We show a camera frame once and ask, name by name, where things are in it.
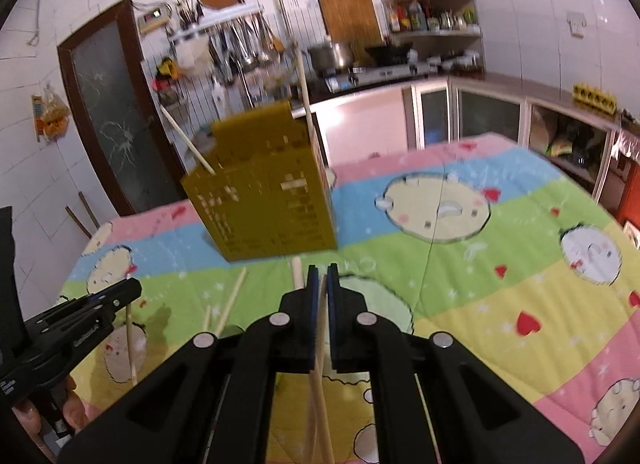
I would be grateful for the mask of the long wooden chopstick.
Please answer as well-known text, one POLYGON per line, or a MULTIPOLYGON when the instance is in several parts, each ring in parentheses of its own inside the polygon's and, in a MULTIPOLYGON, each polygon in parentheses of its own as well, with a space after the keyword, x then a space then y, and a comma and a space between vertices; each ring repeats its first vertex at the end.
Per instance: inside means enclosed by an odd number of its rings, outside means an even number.
POLYGON ((138 384, 137 368, 134 363, 134 326, 132 325, 131 305, 125 307, 126 344, 131 386, 138 384))

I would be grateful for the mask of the kitchen counter cabinets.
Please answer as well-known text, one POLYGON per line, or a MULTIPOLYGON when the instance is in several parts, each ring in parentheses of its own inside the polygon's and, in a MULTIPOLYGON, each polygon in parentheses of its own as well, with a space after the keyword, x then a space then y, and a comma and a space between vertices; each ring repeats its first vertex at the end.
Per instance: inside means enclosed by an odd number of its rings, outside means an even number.
POLYGON ((375 82, 360 73, 307 86, 328 165, 491 132, 559 167, 620 224, 638 224, 638 124, 568 92, 495 74, 386 74, 375 82))

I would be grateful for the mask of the colourful cartoon quilt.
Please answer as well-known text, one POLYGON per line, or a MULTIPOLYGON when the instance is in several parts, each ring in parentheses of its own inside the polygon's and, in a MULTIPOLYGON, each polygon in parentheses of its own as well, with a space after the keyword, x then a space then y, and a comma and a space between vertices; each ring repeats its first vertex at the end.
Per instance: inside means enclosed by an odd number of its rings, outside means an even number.
POLYGON ((484 135, 332 168, 337 248, 229 262, 238 188, 104 224, 64 286, 141 294, 75 370, 66 463, 634 463, 639 254, 484 135))

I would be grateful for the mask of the yellow perforated utensil holder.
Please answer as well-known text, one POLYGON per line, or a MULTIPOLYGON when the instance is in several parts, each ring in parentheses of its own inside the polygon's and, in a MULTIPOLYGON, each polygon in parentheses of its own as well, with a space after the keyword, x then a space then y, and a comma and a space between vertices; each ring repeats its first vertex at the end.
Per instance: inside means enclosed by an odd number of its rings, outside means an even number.
POLYGON ((212 125, 214 145, 181 179, 228 262, 337 248, 329 183, 314 128, 291 102, 212 125))

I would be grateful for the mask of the hanging orange plastic bag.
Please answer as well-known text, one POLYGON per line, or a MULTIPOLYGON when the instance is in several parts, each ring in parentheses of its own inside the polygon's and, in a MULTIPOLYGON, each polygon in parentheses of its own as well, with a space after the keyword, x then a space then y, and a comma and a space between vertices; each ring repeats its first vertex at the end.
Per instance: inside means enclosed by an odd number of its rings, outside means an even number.
POLYGON ((42 94, 32 95, 32 120, 36 140, 53 142, 66 135, 70 124, 70 108, 50 84, 42 94))

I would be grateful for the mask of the white soap bottle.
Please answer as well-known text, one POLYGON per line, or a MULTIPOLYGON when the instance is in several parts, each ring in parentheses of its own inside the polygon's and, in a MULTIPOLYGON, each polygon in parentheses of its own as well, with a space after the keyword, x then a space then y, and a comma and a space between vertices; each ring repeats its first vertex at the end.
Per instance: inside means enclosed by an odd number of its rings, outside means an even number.
POLYGON ((229 113, 227 91, 224 85, 221 85, 215 77, 212 78, 212 99, 218 120, 224 120, 229 113))

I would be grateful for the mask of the dark wooden glass door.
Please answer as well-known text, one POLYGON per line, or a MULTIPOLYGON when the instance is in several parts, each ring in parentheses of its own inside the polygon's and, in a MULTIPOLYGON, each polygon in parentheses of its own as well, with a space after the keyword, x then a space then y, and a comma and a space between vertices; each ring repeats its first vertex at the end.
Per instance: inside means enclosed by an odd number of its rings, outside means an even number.
POLYGON ((116 2, 58 45, 78 135, 120 216, 186 198, 186 171, 160 122, 142 60, 131 0, 116 2))

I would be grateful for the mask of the gas stove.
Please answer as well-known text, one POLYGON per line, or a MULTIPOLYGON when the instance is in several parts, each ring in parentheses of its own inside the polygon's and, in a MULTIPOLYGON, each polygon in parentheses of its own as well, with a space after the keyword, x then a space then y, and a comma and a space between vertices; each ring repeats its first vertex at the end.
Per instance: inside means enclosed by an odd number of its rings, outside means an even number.
POLYGON ((420 62, 386 66, 385 68, 365 68, 361 72, 348 72, 328 77, 324 80, 331 94, 349 91, 365 86, 393 83, 396 80, 412 80, 417 77, 435 75, 438 64, 420 62))

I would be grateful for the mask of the steel cooking pot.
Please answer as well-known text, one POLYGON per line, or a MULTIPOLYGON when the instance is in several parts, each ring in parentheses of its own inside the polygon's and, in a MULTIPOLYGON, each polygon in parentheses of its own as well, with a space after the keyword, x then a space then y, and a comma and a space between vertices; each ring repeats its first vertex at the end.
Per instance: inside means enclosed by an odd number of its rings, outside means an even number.
POLYGON ((319 42, 307 49, 311 65, 319 73, 342 72, 355 64, 352 48, 346 42, 319 42))

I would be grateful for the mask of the yellow egg tray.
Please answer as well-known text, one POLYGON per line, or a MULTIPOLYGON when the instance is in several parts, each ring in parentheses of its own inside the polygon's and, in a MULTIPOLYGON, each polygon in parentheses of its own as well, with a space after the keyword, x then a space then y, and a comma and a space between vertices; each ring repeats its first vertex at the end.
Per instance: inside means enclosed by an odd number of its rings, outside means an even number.
POLYGON ((597 87, 584 83, 575 84, 572 88, 572 97, 590 108, 611 116, 614 116, 617 111, 617 98, 614 94, 597 87))

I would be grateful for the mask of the black wok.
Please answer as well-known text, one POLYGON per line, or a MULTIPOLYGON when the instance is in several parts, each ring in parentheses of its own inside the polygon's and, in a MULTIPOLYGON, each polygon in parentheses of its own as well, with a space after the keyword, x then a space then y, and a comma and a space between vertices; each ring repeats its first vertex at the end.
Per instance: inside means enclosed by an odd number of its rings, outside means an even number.
POLYGON ((385 44, 367 47, 366 53, 373 60, 377 68, 385 68, 386 66, 407 64, 409 51, 411 49, 411 42, 400 45, 385 44))

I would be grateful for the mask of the rectangular wooden cutting board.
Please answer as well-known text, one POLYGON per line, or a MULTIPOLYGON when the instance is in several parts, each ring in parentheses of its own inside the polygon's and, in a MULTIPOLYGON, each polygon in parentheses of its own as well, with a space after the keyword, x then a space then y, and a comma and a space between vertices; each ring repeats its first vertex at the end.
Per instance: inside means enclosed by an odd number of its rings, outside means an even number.
POLYGON ((326 34, 353 47, 379 45, 383 41, 372 0, 318 0, 326 34))

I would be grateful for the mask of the metal corner shelf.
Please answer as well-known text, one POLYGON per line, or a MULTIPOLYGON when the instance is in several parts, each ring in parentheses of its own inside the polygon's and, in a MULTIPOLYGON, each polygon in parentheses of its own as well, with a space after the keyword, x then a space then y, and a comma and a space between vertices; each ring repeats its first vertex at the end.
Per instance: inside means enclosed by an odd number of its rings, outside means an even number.
POLYGON ((481 71, 483 32, 475 0, 382 0, 385 39, 399 61, 434 71, 481 71))

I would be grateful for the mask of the wall utensil rack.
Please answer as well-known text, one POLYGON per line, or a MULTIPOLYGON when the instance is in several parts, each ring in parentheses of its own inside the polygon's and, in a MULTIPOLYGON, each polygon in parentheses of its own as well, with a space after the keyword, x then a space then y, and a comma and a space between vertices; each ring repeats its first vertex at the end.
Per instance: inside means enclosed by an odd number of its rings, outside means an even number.
POLYGON ((220 76, 249 73, 279 63, 284 46, 270 28, 259 2, 216 10, 169 36, 174 49, 207 38, 208 50, 220 76))

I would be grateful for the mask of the wall power socket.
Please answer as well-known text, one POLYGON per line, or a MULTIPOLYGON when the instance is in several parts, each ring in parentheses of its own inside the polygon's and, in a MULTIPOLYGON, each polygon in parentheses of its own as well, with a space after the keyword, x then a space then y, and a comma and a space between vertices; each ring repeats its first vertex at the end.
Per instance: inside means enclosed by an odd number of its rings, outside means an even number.
POLYGON ((568 27, 570 28, 570 36, 578 39, 583 39, 585 37, 587 20, 583 13, 569 11, 566 14, 566 22, 568 27))

